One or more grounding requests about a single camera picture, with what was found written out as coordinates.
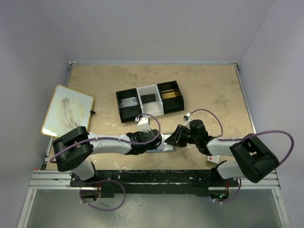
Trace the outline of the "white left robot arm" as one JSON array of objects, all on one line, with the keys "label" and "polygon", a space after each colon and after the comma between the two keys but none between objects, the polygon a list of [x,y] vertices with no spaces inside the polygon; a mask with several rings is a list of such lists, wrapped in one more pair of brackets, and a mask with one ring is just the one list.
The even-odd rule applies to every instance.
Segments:
[{"label": "white left robot arm", "polygon": [[77,127],[53,141],[51,163],[60,172],[71,171],[86,186],[97,183],[95,165],[88,160],[93,154],[117,153],[139,155],[156,150],[163,138],[158,130],[106,136],[89,133],[84,126]]}]

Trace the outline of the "grey card holder wallet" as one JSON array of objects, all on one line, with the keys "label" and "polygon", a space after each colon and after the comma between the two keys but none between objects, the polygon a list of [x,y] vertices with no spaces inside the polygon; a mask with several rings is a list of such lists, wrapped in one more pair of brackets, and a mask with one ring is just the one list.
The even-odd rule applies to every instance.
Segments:
[{"label": "grey card holder wallet", "polygon": [[167,144],[167,143],[164,142],[167,138],[170,137],[169,133],[162,133],[161,136],[162,136],[161,144],[156,149],[147,150],[146,153],[172,152],[172,151],[176,150],[175,146]]}]

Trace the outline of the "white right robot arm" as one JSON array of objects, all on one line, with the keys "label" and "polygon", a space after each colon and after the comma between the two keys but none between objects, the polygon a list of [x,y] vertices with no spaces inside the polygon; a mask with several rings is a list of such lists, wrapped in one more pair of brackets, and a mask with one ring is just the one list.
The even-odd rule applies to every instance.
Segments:
[{"label": "white right robot arm", "polygon": [[222,186],[230,178],[246,178],[260,182],[279,166],[277,157],[256,136],[236,141],[221,141],[209,135],[201,120],[192,120],[187,126],[178,125],[165,143],[176,147],[194,144],[200,153],[207,156],[225,155],[234,161],[224,161],[211,174],[212,182]]}]

